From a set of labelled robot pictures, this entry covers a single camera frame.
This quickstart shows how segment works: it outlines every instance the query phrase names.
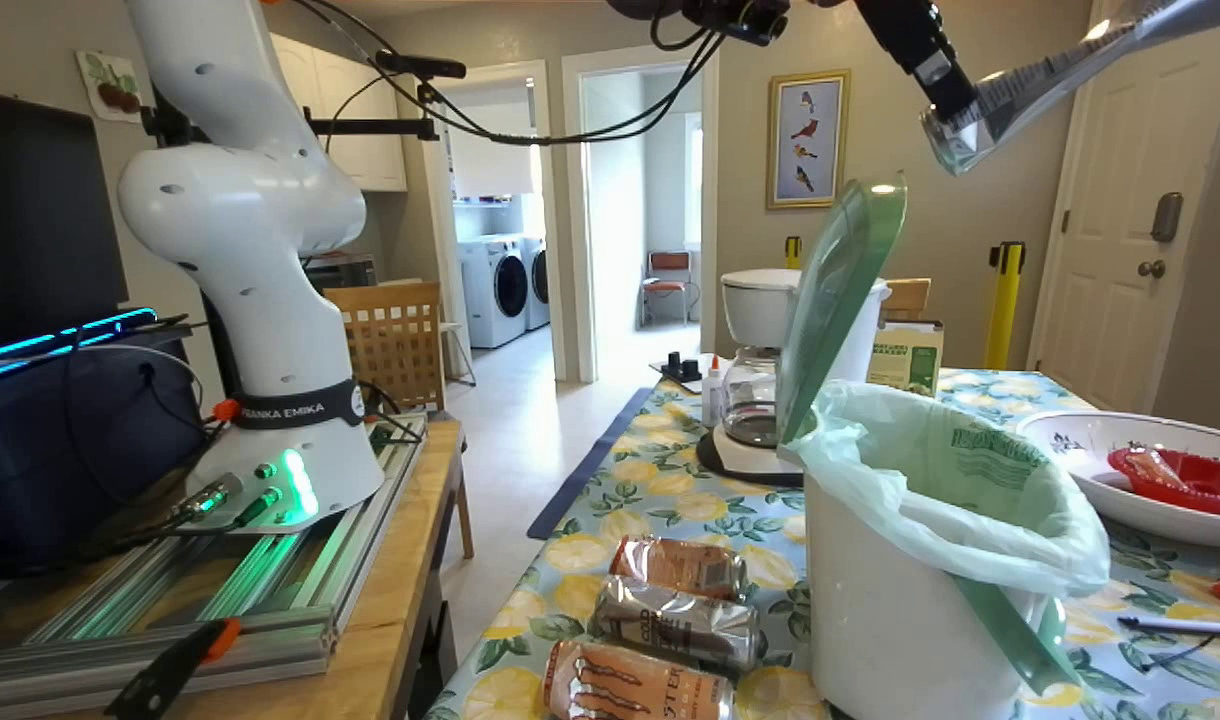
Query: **lid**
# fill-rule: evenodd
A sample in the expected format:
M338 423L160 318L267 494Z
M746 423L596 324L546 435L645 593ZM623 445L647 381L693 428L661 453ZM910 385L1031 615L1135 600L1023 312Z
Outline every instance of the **lid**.
M903 186L846 186L805 263L777 381L777 439L811 428L811 400L826 381L859 303L877 290L903 227Z
M723 290L801 290L796 270L743 270L743 272L723 272Z

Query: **floor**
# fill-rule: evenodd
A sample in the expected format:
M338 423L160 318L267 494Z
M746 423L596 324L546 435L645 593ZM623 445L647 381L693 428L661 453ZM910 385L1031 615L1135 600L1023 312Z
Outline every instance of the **floor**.
M536 557L526 526L554 496L565 478L610 423L620 403L655 385L668 354L697 356L697 324L661 324L610 354L596 385L561 385L552 374L552 334L526 334L501 354L477 356L477 390L447 385L447 411L464 423L466 500L477 562L460 557L450 521L445 557L445 595L450 606L455 659L478 646L489 620L510 595Z

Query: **floral tablecloth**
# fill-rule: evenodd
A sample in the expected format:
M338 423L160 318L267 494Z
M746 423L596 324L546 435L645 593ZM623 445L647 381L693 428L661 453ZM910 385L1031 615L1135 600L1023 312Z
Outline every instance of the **floral tablecloth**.
M1035 374L942 374L940 400L990 423L1087 410ZM431 720L542 715L546 650L587 627L620 538L677 538L743 551L746 606L762 615L768 659L809 676L805 494L704 473L697 465L697 439L706 431L700 410L700 397L677 385L653 394L536 551L478 650L447 681ZM1206 595L1206 583L1220 582L1220 551L1177 550L1115 526L1106 533L1112 583L1068 600L1068 653L1085 686L1023 695L1020 715L1220 715L1220 642L1115 625L1123 613L1220 620L1220 600Z

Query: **white door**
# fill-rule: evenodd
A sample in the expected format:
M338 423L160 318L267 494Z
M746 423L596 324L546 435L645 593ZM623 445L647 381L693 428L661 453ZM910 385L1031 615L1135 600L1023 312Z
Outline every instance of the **white door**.
M1079 91L1031 356L1099 410L1154 400L1217 127L1220 29L1127 57ZM1180 201L1169 241L1165 196Z

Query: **dryer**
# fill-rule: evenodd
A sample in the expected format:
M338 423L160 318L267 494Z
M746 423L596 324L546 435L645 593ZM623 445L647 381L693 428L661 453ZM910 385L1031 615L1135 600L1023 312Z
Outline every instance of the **dryer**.
M524 329L536 334L552 324L552 294L542 278L542 241L524 241L524 270L526 270L526 309L524 309Z
M526 270L520 241L460 244L460 284L473 348L501 348L526 329Z

